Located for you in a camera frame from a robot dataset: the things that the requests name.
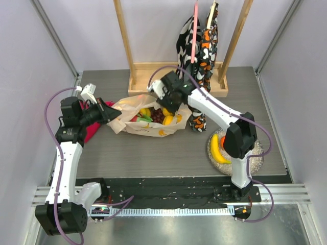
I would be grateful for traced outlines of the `banana print plastic bag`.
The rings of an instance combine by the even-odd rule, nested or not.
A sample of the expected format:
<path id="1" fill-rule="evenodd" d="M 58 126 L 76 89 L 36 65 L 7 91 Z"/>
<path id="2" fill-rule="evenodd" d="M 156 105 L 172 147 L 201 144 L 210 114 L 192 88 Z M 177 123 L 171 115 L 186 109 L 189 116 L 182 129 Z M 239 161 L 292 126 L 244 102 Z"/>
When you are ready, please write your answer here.
<path id="1" fill-rule="evenodd" d="M 107 123 L 116 134 L 124 131 L 136 135 L 165 137 L 175 133 L 177 130 L 185 129 L 191 115 L 190 109 L 186 105 L 181 105 L 172 117 L 172 122 L 168 125 L 142 120 L 132 121 L 132 118 L 136 116 L 141 109 L 162 108 L 156 102 L 155 97 L 147 94 L 123 98 L 116 102 L 112 107 L 122 113 L 120 116 Z"/>

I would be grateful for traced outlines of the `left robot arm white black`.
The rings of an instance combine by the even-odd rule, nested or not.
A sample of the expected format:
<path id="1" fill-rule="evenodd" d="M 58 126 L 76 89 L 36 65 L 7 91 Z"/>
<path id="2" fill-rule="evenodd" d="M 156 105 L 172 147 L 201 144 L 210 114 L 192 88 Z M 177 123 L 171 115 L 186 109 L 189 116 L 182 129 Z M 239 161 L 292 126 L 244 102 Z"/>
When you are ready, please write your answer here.
<path id="1" fill-rule="evenodd" d="M 82 154 L 87 127 L 107 124 L 121 115 L 100 97 L 86 107 L 75 96 L 61 101 L 62 116 L 55 134 L 57 157 L 51 189 L 35 216 L 47 235 L 82 233 L 87 226 L 87 213 L 92 204 L 109 200 L 109 190 L 103 178 L 89 179 L 79 193 L 75 192 L 77 168 Z"/>

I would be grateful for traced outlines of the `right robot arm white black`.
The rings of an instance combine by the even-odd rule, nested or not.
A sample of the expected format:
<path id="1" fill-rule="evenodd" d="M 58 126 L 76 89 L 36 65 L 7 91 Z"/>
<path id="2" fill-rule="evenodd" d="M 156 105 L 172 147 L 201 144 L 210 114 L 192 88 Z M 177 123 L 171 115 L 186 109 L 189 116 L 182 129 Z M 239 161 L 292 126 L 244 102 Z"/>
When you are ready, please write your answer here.
<path id="1" fill-rule="evenodd" d="M 157 102 L 169 112 L 175 113 L 185 104 L 204 113 L 225 132 L 223 147 L 232 166 L 230 194 L 235 201 L 245 200 L 253 186 L 249 172 L 249 156 L 257 140 L 253 115 L 227 107 L 193 78 L 185 82 L 173 71 L 149 83 L 148 91 L 156 94 Z"/>

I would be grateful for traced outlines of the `fake yellow bell pepper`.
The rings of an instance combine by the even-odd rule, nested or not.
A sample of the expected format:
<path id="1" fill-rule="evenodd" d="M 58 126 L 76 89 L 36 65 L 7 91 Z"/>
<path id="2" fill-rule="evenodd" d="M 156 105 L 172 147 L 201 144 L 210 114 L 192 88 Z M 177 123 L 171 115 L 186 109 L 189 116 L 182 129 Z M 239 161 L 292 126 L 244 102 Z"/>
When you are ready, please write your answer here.
<path id="1" fill-rule="evenodd" d="M 169 124 L 172 122 L 172 120 L 173 120 L 173 116 L 168 115 L 168 116 L 166 116 L 166 117 L 164 118 L 162 124 L 163 124 L 164 126 L 167 126 L 167 125 L 169 125 Z"/>

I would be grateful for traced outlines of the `fake yellow banana bunch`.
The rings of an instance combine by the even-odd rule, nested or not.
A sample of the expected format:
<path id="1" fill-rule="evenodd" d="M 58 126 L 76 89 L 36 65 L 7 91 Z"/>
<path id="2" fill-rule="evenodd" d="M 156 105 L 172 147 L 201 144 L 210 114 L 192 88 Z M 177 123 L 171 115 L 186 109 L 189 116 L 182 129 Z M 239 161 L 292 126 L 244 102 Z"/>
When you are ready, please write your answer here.
<path id="1" fill-rule="evenodd" d="M 213 159 L 219 164 L 231 164 L 230 161 L 226 160 L 219 151 L 218 134 L 213 134 L 210 141 L 210 152 Z"/>

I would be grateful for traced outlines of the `fake orange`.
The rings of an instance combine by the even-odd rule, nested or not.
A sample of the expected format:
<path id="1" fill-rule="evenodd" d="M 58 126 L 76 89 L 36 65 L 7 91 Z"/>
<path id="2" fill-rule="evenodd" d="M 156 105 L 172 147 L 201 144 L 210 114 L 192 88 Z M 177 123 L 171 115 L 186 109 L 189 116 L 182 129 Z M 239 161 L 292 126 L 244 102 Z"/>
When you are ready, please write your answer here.
<path id="1" fill-rule="evenodd" d="M 221 148 L 224 148 L 224 141 L 225 141 L 225 136 L 222 136 L 221 139 L 220 139 Z"/>

